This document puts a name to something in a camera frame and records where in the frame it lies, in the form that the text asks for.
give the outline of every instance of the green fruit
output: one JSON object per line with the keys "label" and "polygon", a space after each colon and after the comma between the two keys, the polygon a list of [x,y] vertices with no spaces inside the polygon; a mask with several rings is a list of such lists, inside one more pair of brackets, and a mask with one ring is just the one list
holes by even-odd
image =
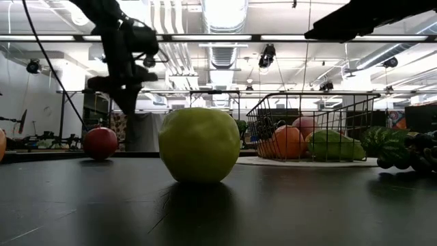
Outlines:
{"label": "green fruit", "polygon": [[317,159],[335,161],[363,160],[366,156],[361,143],[332,130],[316,130],[305,141]]}
{"label": "green fruit", "polygon": [[179,182],[220,182],[240,154],[235,120],[216,109],[188,108],[170,113],[158,140],[160,157]]}
{"label": "green fruit", "polygon": [[409,158],[405,149],[407,134],[406,130],[373,126],[364,132],[361,145],[367,156],[382,156],[389,163],[404,163]]}

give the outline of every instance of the striped watermelon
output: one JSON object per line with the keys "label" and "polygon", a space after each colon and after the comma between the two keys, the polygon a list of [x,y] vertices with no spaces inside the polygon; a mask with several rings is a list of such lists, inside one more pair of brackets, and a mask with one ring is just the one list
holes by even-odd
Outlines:
{"label": "striped watermelon", "polygon": [[410,153],[404,142],[408,130],[395,130],[382,126],[373,126],[364,132],[361,146],[368,156],[374,156],[389,163],[407,161]]}

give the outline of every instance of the metal basket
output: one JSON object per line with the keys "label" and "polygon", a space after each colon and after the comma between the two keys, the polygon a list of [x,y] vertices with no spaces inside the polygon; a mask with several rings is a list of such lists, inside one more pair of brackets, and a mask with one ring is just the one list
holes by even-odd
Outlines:
{"label": "metal basket", "polygon": [[[373,102],[379,97],[354,92],[269,94],[246,115],[251,144],[258,156],[278,161],[365,161],[359,139],[371,126]],[[308,98],[313,103],[306,105]],[[285,105],[273,108],[281,99]],[[341,100],[327,105],[334,99]],[[277,128],[277,123],[285,126]]]}

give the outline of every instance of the metal frame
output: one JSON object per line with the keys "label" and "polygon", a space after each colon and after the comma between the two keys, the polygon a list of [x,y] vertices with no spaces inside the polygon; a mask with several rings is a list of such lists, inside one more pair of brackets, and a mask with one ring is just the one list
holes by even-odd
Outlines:
{"label": "metal frame", "polygon": [[[193,94],[200,94],[198,97],[195,98],[193,101]],[[197,91],[190,91],[190,107],[193,105],[193,102],[195,102],[198,98],[201,97],[202,94],[208,94],[208,95],[221,95],[221,94],[229,94],[229,97],[238,104],[238,120],[240,120],[240,98],[241,98],[241,91],[239,90],[197,90]],[[238,95],[238,101],[235,100],[231,96],[231,94],[237,94]]]}
{"label": "metal frame", "polygon": [[[94,43],[101,42],[100,36],[90,35],[39,35],[41,42],[80,42]],[[349,43],[436,43],[436,35],[368,35],[356,37]],[[342,43],[340,40],[307,40],[303,34],[281,33],[281,34],[160,34],[157,35],[159,42],[196,42],[196,43]],[[0,34],[0,42],[35,42],[35,37],[28,34]]]}

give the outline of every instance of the black equipment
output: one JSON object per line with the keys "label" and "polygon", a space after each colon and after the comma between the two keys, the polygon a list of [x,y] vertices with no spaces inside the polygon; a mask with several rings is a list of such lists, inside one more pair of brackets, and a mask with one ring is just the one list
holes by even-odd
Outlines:
{"label": "black equipment", "polygon": [[6,120],[6,121],[14,122],[14,123],[20,123],[20,127],[18,128],[18,133],[21,134],[21,133],[23,133],[23,129],[25,127],[26,115],[27,115],[27,109],[25,110],[25,112],[21,116],[20,120],[17,120],[17,119],[8,119],[8,118],[1,117],[1,116],[0,116],[0,120]]}
{"label": "black equipment", "polygon": [[373,33],[376,27],[404,18],[437,10],[437,1],[429,0],[351,0],[348,4],[316,21],[306,39],[347,42],[356,36]]}
{"label": "black equipment", "polygon": [[274,57],[276,56],[276,49],[273,44],[267,44],[264,49],[261,58],[259,59],[258,66],[260,68],[268,68],[274,61]]}
{"label": "black equipment", "polygon": [[[153,59],[159,52],[156,32],[125,15],[116,0],[70,1],[96,24],[91,34],[102,37],[109,76],[90,78],[88,88],[108,93],[126,115],[134,113],[141,82],[158,80],[156,74],[135,64],[135,60],[144,55],[145,66],[152,67],[156,63]],[[140,52],[141,55],[134,58],[133,52]]]}
{"label": "black equipment", "polygon": [[27,64],[26,71],[30,74],[40,74],[41,65],[39,59],[31,59],[29,64]]}
{"label": "black equipment", "polygon": [[328,82],[320,85],[319,91],[321,91],[321,92],[329,92],[330,90],[333,90],[333,89],[334,89],[333,82],[328,81]]}
{"label": "black equipment", "polygon": [[397,61],[396,57],[392,57],[392,58],[384,61],[382,66],[385,68],[395,68],[398,64],[399,64],[399,62]]}

